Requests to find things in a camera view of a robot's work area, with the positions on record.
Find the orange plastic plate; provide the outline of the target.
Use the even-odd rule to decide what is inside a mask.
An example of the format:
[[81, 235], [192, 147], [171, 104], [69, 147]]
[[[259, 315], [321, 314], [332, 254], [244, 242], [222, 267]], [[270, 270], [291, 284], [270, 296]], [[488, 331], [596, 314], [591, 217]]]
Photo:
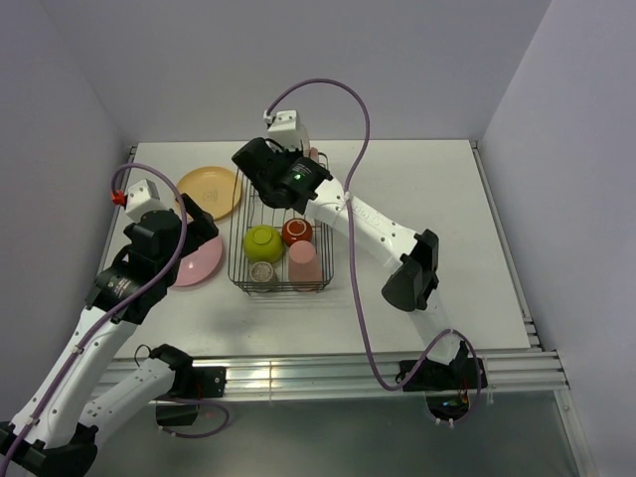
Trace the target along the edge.
[[188, 172], [179, 180], [177, 189], [215, 220], [227, 218], [239, 205], [242, 195], [242, 183], [237, 173], [218, 166]]

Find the pink cream plate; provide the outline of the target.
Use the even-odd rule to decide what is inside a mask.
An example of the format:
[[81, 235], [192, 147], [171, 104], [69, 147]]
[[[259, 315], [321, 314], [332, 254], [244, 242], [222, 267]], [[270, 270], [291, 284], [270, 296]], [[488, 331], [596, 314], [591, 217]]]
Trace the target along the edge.
[[311, 147], [308, 151], [308, 157], [312, 159], [313, 161], [318, 162], [320, 158], [318, 149], [315, 147]]

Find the lime green bowl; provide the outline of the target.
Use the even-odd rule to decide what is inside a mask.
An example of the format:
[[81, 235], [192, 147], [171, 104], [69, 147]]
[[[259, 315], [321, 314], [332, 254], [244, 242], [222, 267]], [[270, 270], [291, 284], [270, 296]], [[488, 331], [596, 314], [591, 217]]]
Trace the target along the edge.
[[277, 263], [284, 253], [284, 243], [279, 231], [265, 225], [250, 228], [243, 238], [242, 248], [251, 263]]

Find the orange black mug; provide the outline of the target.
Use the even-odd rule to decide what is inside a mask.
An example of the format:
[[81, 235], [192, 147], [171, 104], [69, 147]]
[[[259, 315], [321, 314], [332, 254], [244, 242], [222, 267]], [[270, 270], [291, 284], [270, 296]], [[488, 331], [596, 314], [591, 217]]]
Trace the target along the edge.
[[299, 241], [312, 241], [313, 226], [305, 219], [290, 219], [284, 223], [281, 236], [283, 242], [289, 247]]

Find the speckled ceramic small cup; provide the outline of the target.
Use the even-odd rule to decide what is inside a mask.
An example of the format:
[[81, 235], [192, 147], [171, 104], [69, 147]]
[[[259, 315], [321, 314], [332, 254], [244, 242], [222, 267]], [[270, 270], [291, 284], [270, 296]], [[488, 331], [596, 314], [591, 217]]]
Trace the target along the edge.
[[273, 265], [267, 261], [255, 262], [248, 271], [249, 283], [255, 292], [269, 292], [276, 288], [277, 274]]

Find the salmon pink cup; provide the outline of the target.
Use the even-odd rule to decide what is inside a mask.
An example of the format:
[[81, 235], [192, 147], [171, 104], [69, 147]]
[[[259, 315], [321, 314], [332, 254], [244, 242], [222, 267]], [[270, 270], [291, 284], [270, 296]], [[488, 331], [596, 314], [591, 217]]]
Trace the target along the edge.
[[322, 282], [322, 267], [314, 245], [306, 240], [297, 241], [288, 256], [288, 278], [293, 288], [302, 292], [317, 291]]

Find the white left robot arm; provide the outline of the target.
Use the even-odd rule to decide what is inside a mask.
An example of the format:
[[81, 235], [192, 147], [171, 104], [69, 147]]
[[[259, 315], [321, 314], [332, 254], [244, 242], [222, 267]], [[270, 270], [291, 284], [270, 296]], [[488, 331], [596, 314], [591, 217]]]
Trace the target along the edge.
[[91, 395], [113, 357], [176, 280], [181, 258], [214, 239], [213, 217], [188, 195], [181, 211], [163, 207], [148, 187], [114, 194], [132, 224], [130, 242], [99, 274], [79, 323], [34, 396], [1, 425], [1, 470], [83, 476], [107, 438], [156, 398], [192, 402], [200, 394], [193, 359], [170, 345], [98, 398]]

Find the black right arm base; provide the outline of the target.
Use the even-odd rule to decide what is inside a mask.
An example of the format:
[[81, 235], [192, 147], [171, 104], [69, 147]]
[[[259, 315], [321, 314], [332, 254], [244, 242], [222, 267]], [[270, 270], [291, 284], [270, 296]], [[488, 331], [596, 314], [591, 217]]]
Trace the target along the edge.
[[442, 365], [429, 360], [424, 361], [413, 378], [407, 381], [405, 392], [446, 392], [469, 390], [476, 391], [488, 387], [485, 367], [481, 359], [472, 358], [454, 360]]

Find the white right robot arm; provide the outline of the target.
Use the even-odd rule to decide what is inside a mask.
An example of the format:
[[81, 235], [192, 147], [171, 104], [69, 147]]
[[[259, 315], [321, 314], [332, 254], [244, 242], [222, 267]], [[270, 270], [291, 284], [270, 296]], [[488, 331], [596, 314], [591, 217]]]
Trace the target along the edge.
[[326, 166], [264, 138], [250, 140], [232, 161], [264, 205], [293, 211], [342, 234], [350, 242], [351, 260], [358, 251], [374, 258], [386, 281], [363, 280], [378, 289], [372, 302], [407, 314], [424, 343], [449, 327], [437, 292], [439, 239], [434, 232], [417, 232], [389, 219], [354, 196]]

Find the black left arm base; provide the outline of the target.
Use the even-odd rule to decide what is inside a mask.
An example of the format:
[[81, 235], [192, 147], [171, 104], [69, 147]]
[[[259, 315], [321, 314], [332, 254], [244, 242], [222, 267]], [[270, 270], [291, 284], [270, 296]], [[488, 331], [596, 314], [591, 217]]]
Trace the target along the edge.
[[192, 425], [202, 410], [200, 403], [176, 403], [175, 398], [201, 400], [221, 398], [225, 392], [227, 370], [224, 367], [193, 367], [187, 377], [159, 397], [155, 420], [159, 426], [174, 428]]

